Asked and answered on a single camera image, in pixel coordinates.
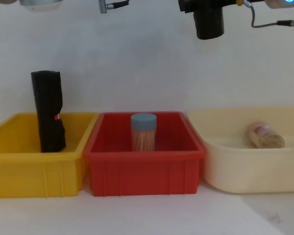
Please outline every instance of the yellow plastic bin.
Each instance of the yellow plastic bin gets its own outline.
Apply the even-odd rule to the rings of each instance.
[[[17,114],[0,125],[0,198],[75,196],[86,166],[82,151],[96,113],[67,113],[61,118],[67,147],[41,153],[36,114]]]

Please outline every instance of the white table surface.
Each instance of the white table surface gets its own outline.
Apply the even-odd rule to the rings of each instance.
[[[0,235],[294,235],[294,193],[0,199]]]

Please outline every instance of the cream plastic bin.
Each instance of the cream plastic bin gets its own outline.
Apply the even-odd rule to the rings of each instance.
[[[209,154],[205,180],[231,193],[294,192],[294,108],[196,110],[187,114]],[[285,140],[284,149],[254,149],[245,133],[265,121]]]

